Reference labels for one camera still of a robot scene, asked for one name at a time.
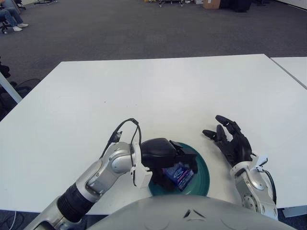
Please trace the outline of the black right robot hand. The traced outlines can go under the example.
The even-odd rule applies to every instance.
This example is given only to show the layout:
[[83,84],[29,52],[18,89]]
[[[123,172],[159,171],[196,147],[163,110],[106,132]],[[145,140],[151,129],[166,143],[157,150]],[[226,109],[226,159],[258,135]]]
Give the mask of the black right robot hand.
[[221,115],[215,119],[220,123],[216,131],[203,130],[203,135],[215,142],[232,167],[243,161],[252,161],[251,145],[238,124]]

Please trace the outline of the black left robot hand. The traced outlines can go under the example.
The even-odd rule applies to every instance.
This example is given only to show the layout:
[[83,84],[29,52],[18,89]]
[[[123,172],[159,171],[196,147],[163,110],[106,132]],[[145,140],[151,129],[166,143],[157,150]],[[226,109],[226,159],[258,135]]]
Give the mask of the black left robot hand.
[[169,192],[183,191],[198,173],[197,154],[178,142],[150,139],[141,144],[141,154],[142,164],[153,173],[151,181]]

